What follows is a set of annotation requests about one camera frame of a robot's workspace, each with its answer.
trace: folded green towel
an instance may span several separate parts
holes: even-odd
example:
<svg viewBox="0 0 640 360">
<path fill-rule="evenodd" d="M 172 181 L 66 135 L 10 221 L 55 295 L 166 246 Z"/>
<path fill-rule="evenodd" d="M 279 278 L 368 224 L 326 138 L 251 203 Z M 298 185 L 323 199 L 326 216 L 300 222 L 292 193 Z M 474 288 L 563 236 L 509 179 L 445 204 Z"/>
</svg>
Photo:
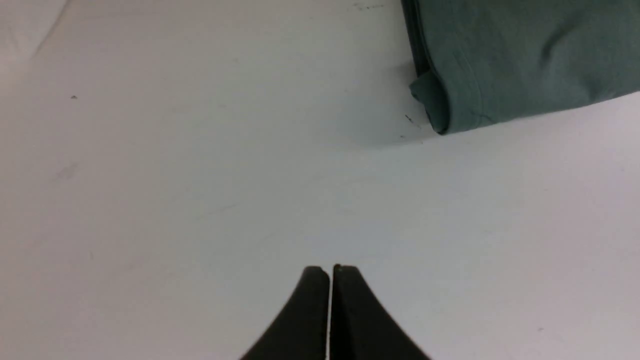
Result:
<svg viewBox="0 0 640 360">
<path fill-rule="evenodd" d="M 640 90 L 640 0 L 403 0 L 435 131 L 456 133 Z"/>
</svg>

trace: white table surface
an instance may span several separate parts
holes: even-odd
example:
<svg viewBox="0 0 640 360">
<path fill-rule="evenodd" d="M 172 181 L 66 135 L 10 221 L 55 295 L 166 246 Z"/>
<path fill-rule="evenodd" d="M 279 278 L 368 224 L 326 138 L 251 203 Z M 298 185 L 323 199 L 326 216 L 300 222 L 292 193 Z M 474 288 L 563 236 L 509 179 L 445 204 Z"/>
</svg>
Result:
<svg viewBox="0 0 640 360">
<path fill-rule="evenodd" d="M 413 77 L 396 0 L 71 1 L 0 77 L 0 359 L 237 359 L 334 263 L 434 360 L 640 357 L 640 96 L 441 137 Z"/>
</svg>

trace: green fabric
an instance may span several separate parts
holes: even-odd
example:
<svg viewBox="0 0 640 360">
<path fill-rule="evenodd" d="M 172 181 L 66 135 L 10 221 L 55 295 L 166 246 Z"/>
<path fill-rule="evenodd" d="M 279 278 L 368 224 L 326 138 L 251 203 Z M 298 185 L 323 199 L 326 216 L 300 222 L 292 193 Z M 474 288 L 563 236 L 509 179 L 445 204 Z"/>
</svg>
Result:
<svg viewBox="0 0 640 360">
<path fill-rule="evenodd" d="M 440 134 L 640 90 L 640 0 L 410 3 L 430 64 L 410 88 Z"/>
</svg>

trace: green cloth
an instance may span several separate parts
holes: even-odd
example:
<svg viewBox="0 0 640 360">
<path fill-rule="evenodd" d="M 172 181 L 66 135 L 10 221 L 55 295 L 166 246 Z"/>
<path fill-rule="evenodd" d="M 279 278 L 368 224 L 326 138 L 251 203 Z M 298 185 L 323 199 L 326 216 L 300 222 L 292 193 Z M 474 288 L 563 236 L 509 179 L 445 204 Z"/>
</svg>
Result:
<svg viewBox="0 0 640 360">
<path fill-rule="evenodd" d="M 440 134 L 640 90 L 640 0 L 403 1 Z"/>
</svg>

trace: white surface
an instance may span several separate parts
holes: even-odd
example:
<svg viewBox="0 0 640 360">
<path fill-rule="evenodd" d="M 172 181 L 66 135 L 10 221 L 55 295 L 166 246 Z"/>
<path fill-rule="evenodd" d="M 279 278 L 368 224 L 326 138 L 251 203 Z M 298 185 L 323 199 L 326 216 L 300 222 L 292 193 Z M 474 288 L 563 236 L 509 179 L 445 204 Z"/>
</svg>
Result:
<svg viewBox="0 0 640 360">
<path fill-rule="evenodd" d="M 638 358 L 640 97 L 434 136 L 362 4 L 72 1 L 2 79 L 0 359 L 235 359 L 336 262 L 434 360 Z"/>
<path fill-rule="evenodd" d="M 67 0 L 0 0 L 0 71 L 29 60 Z"/>
</svg>

